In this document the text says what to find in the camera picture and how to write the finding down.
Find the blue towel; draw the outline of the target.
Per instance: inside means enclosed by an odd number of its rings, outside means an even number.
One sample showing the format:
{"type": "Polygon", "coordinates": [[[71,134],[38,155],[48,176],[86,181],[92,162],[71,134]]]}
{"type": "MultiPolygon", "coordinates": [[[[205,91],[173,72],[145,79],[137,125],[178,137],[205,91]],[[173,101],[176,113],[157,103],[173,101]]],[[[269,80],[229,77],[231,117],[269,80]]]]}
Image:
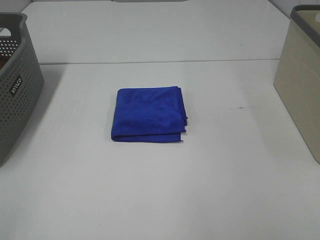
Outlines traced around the blue towel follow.
{"type": "Polygon", "coordinates": [[[178,86],[122,88],[116,96],[111,139],[125,143],[178,143],[187,114],[178,86]]]}

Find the grey perforated plastic basket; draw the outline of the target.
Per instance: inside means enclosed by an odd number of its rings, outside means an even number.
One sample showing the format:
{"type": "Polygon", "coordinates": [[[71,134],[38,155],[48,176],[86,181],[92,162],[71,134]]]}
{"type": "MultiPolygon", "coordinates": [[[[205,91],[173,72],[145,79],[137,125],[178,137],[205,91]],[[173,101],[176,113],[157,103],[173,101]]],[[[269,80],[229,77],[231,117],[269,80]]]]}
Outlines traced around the grey perforated plastic basket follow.
{"type": "Polygon", "coordinates": [[[0,163],[4,164],[26,127],[44,78],[23,13],[2,12],[0,27],[0,163]]]}

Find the beige plastic basket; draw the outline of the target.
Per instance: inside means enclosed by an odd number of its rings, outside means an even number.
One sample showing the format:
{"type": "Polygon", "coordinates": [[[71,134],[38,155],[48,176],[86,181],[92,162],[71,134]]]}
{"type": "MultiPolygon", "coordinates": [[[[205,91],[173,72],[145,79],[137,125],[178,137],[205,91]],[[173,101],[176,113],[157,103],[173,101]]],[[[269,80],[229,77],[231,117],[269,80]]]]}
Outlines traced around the beige plastic basket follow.
{"type": "Polygon", "coordinates": [[[320,6],[296,5],[273,85],[311,155],[320,160],[320,6]]]}

